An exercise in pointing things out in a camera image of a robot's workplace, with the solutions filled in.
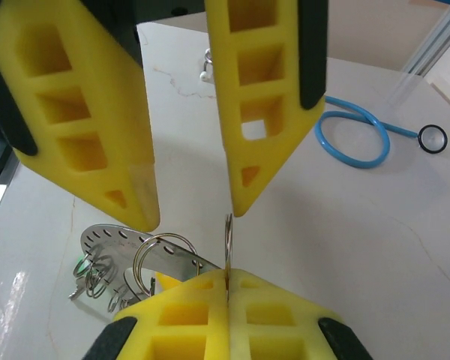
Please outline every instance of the yellow foam gripper pad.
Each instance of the yellow foam gripper pad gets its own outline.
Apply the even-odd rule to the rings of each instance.
[[[159,223],[142,68],[80,0],[2,0],[0,72],[34,141],[30,169],[129,227]]]
[[[165,274],[161,274],[160,272],[155,273],[155,278],[160,284],[160,288],[162,289],[162,291],[170,290],[173,287],[177,287],[182,283],[180,280],[177,280]]]
[[[318,325],[330,310],[242,270],[202,274],[117,314],[134,318],[118,360],[335,360]]]
[[[242,216],[320,118],[325,101],[301,106],[297,0],[205,0],[205,7],[233,211]],[[324,32],[316,36],[326,44]]]

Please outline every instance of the metal key ring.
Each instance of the metal key ring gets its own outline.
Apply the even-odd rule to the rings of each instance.
[[[122,301],[122,299],[127,295],[128,288],[127,284],[121,285],[117,290],[113,290],[113,296],[110,298],[110,301],[108,303],[108,312],[112,313],[117,305]]]
[[[103,266],[103,268],[97,274],[94,274],[95,268],[100,266]],[[103,265],[97,263],[91,267],[85,278],[85,288],[88,297],[98,299],[103,293],[105,293],[105,290],[108,287],[107,282],[105,284],[102,283],[101,287],[97,291],[95,291],[95,289],[113,268],[113,265]]]
[[[90,253],[87,253],[76,265],[73,269],[73,276],[75,278],[81,278],[89,269],[90,269],[90,262],[88,262],[88,265],[82,270],[79,271],[83,264],[85,264],[85,261],[89,259]]]
[[[188,241],[188,239],[186,239],[184,236],[181,236],[179,234],[174,234],[171,232],[166,232],[163,234],[157,234],[154,235],[150,238],[147,238],[143,244],[140,245],[140,247],[138,248],[138,250],[135,253],[135,257],[133,258],[133,265],[132,265],[132,270],[133,270],[133,278],[136,282],[136,285],[140,288],[140,290],[148,297],[151,296],[150,290],[146,288],[145,284],[143,283],[143,279],[142,279],[142,267],[143,267],[143,262],[145,261],[145,258],[147,256],[147,254],[157,245],[160,244],[160,239],[161,238],[165,238],[165,237],[169,237],[169,238],[175,238],[178,240],[182,240],[191,250],[191,252],[195,255],[197,255],[197,250],[195,249],[195,247],[191,244],[191,242]],[[196,262],[196,276],[198,276],[200,274],[200,264],[198,262]]]
[[[102,270],[99,271],[99,280],[96,280],[94,277],[90,277],[89,278],[90,279],[89,286],[95,288],[98,285],[98,283],[102,280],[107,286],[110,285],[110,283],[113,281],[113,279],[115,279],[115,276],[117,275],[117,273],[119,271],[117,269],[115,263],[113,262],[113,258],[108,255],[94,258],[94,260],[92,260],[92,262],[91,262],[90,272],[97,270],[96,268],[98,268],[98,267],[102,268]]]

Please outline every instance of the black rubber strip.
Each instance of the black rubber strip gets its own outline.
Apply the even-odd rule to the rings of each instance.
[[[205,11],[204,0],[81,0],[95,19],[142,67],[137,24]]]
[[[8,143],[23,154],[33,156],[38,153],[37,144],[8,90],[2,73],[0,73],[0,130]]]
[[[310,110],[326,91],[329,0],[298,0],[300,104]]]
[[[137,324],[134,317],[124,317],[107,325],[83,360],[116,360]]]
[[[337,360],[373,360],[351,328],[324,317],[318,321]]]

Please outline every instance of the white tabletop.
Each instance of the white tabletop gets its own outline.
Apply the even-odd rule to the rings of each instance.
[[[231,209],[213,85],[198,75],[206,34],[141,27],[162,222],[224,265]],[[384,121],[449,134],[439,155],[391,134],[380,167],[358,170],[310,133],[235,220],[233,266],[337,311],[375,359],[450,359],[450,106],[419,78],[331,59],[328,94]],[[372,127],[328,121],[349,155],[380,150]],[[117,224],[20,167],[0,208],[0,359],[79,359],[110,321],[108,296],[68,301],[80,234]]]

